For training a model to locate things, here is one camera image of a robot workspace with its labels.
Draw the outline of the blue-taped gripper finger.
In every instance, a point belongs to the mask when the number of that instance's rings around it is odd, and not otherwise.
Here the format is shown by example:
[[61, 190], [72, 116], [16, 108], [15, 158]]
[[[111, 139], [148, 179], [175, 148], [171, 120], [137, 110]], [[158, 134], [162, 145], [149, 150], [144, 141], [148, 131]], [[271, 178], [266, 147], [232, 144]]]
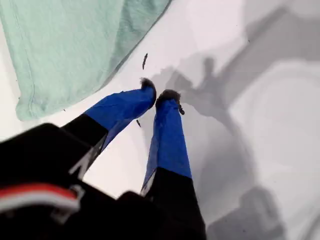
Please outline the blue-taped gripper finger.
[[181, 116], [180, 94], [167, 89], [155, 103], [142, 194], [187, 225], [202, 225]]
[[152, 108], [156, 96], [154, 83], [142, 78], [139, 89], [108, 95], [64, 125], [66, 132], [90, 146], [89, 153], [76, 162], [69, 173], [83, 176], [122, 130]]

